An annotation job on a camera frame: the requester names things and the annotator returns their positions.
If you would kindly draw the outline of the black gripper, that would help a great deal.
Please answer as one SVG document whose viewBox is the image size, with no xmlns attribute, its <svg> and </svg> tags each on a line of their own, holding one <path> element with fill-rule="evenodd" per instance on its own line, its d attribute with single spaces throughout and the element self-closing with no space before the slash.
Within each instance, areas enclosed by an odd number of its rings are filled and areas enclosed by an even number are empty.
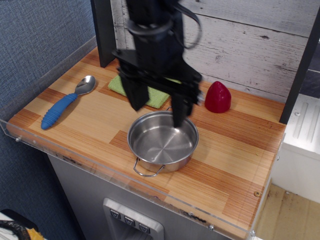
<svg viewBox="0 0 320 240">
<path fill-rule="evenodd" d="M 135 49 L 117 49 L 119 75 L 131 107 L 139 111 L 150 99 L 148 87 L 171 96 L 173 126 L 179 128 L 200 102 L 202 76 L 183 59 L 182 33 L 135 35 Z"/>
</svg>

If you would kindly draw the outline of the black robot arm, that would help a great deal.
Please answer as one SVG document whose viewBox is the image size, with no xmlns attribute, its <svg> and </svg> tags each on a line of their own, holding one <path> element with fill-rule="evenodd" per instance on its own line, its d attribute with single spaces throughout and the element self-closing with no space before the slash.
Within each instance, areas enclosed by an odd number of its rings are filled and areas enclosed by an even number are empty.
<svg viewBox="0 0 320 240">
<path fill-rule="evenodd" d="M 150 99 L 148 88 L 171 96 L 173 125 L 179 128 L 201 101 L 202 76 L 183 59 L 202 36 L 198 26 L 195 41 L 184 43 L 183 15 L 200 25 L 199 18 L 177 0 L 128 0 L 127 29 L 134 50 L 115 50 L 119 76 L 131 107 L 138 111 Z"/>
</svg>

